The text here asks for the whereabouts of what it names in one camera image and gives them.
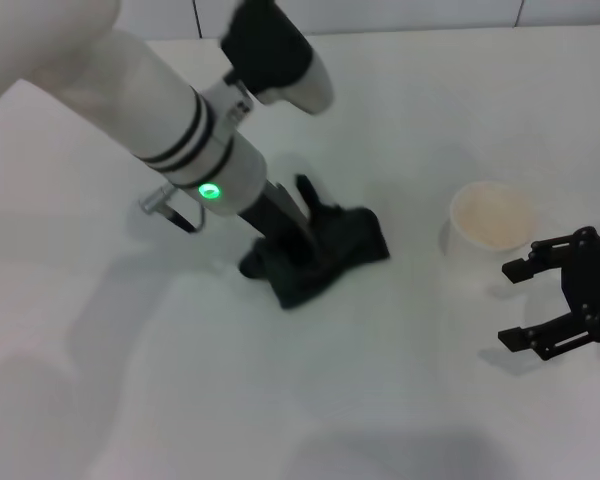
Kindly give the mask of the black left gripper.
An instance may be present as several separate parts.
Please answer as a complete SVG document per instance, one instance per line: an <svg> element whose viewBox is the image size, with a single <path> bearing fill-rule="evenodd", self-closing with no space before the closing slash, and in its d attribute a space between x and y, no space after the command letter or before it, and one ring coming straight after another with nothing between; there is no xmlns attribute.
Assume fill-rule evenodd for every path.
<svg viewBox="0 0 600 480"><path fill-rule="evenodd" d="M326 269L324 249L309 218L281 184L267 182L258 199L238 216L261 234L259 240L266 246L276 247L293 268Z"/></svg>

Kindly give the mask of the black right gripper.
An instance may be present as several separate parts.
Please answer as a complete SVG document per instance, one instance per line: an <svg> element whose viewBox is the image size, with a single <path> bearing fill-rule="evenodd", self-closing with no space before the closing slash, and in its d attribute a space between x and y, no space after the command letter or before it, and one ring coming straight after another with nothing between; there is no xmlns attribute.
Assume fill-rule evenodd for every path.
<svg viewBox="0 0 600 480"><path fill-rule="evenodd" d="M499 331L513 353L532 350L548 361L587 344L600 343L600 236L592 226L573 234L533 241L526 258L509 261L502 273L513 284L561 269L561 287L571 313L531 327Z"/></svg>

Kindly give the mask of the dark blue rag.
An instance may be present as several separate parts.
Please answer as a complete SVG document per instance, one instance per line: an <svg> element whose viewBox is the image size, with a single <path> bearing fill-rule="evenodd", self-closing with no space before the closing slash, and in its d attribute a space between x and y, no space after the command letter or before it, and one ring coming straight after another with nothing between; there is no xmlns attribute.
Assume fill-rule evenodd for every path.
<svg viewBox="0 0 600 480"><path fill-rule="evenodd" d="M324 249L326 269L293 268L276 247L259 238L239 263L240 273L266 281L282 309L297 308L321 295L346 272L365 264L384 261L390 252L379 220L368 208L345 209L324 203L305 175L295 177L296 188L308 208L304 214L319 245Z"/></svg>

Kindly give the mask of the white paper cup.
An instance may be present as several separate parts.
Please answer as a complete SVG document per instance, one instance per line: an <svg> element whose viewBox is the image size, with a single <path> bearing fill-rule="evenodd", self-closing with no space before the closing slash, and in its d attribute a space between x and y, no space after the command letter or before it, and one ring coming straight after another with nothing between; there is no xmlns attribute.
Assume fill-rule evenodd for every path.
<svg viewBox="0 0 600 480"><path fill-rule="evenodd" d="M455 193L448 209L449 243L489 254L524 246L535 225L534 208L524 193L496 181L466 184Z"/></svg>

